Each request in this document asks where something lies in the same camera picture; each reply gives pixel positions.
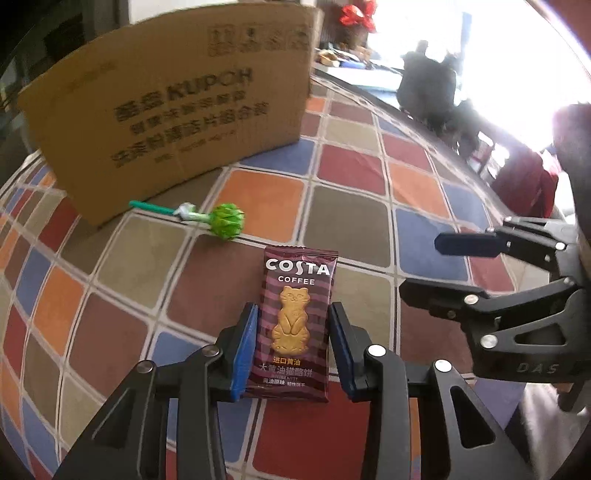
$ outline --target metal screw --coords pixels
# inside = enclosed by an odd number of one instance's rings
[[[451,371],[452,365],[447,360],[437,360],[435,362],[435,368],[437,368],[440,372],[447,373]]]
[[[478,295],[474,295],[473,293],[470,293],[469,295],[466,295],[464,297],[464,303],[466,305],[474,305],[477,302],[478,302]]]
[[[220,347],[217,345],[206,345],[201,349],[204,356],[216,356],[220,351]]]
[[[386,355],[386,349],[377,344],[370,345],[368,347],[368,352],[371,356],[384,356]]]
[[[142,360],[135,369],[141,374],[147,374],[154,369],[154,364],[150,360]]]
[[[499,339],[495,335],[485,335],[480,339],[483,348],[494,348],[497,343],[499,343]]]

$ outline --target black plastic bracket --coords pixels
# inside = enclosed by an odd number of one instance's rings
[[[381,345],[368,345],[367,332],[350,325],[340,303],[330,306],[329,321],[343,389],[353,401],[370,401],[362,480],[410,478],[409,397],[418,399],[424,480],[533,479],[502,428],[449,362],[414,365]],[[374,382],[360,381],[365,378]]]
[[[184,362],[139,362],[62,461],[54,480],[165,480],[168,402],[178,398],[178,480],[225,480],[218,401],[236,401],[252,365],[258,308]]]

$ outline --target checkered tablecloth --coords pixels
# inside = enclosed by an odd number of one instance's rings
[[[234,202],[239,239],[137,210],[101,229],[79,217],[40,158],[5,187],[0,223],[2,429],[37,480],[61,459],[133,365],[181,361],[258,301],[267,244],[340,252],[333,299],[402,358],[452,362],[472,379],[459,325],[405,305],[405,277],[494,292],[547,281],[520,262],[441,256],[439,232],[480,231],[502,212],[483,184],[410,123],[314,78],[298,143],[205,173],[151,199],[204,212]],[[229,476],[356,480],[368,406],[348,402],[331,359],[329,404],[221,404]],[[413,456],[418,473],[417,408]],[[176,478],[176,403],[168,480]]]

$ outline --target costa coffee cookie package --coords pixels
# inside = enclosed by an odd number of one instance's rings
[[[337,252],[265,248],[256,348],[246,392],[327,400],[327,311]]]

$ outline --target red bow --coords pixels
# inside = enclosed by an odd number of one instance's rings
[[[358,25],[362,24],[367,28],[368,32],[375,33],[374,19],[371,18],[375,13],[378,4],[375,0],[365,0],[363,2],[363,11],[355,5],[345,5],[343,7],[343,16],[340,17],[340,22],[343,25]]]

